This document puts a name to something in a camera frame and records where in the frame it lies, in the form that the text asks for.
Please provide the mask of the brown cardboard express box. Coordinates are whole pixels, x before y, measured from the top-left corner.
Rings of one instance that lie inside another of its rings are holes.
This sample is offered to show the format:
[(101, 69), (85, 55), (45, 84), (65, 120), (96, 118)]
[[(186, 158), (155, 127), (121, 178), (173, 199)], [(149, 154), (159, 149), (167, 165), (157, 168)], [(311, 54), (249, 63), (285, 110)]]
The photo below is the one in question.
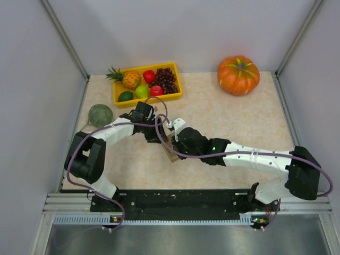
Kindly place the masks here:
[[(172, 144), (172, 138), (173, 138), (173, 134), (169, 134), (167, 135), (167, 141), (166, 144), (174, 150), (174, 146)], [(169, 157), (170, 161), (173, 163), (177, 160), (179, 160), (179, 157), (177, 154), (175, 154), (172, 150), (169, 150), (164, 144), (162, 144), (163, 149), (166, 152), (166, 155)]]

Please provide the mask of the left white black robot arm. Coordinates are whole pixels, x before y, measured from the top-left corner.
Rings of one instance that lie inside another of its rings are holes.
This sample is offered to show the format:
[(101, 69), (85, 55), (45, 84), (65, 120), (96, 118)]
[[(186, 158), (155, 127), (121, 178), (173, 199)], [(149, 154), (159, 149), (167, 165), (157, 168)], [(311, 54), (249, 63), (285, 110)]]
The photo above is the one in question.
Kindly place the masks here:
[(116, 210), (121, 203), (120, 192), (104, 174), (106, 149), (136, 133), (143, 134), (148, 143), (161, 143), (156, 128), (160, 128), (159, 134), (166, 139), (154, 108), (139, 102), (134, 110), (122, 114), (104, 127), (91, 133), (79, 131), (73, 138), (64, 163), (67, 179), (70, 180), (70, 175), (73, 175), (83, 180), (85, 184), (81, 186), (98, 192), (104, 207)]

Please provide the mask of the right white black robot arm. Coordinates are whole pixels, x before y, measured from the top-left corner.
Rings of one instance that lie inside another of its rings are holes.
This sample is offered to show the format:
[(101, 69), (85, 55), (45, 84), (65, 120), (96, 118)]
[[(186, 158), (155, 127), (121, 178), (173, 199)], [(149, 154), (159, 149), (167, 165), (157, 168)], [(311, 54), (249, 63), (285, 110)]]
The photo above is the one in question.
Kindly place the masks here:
[(227, 139), (208, 139), (191, 127), (173, 135), (171, 143), (181, 159), (196, 156), (212, 166), (246, 167), (274, 174), (274, 179), (254, 183), (248, 192), (248, 204), (254, 210), (282, 198), (313, 201), (318, 197), (320, 165), (305, 147), (279, 152), (262, 150)]

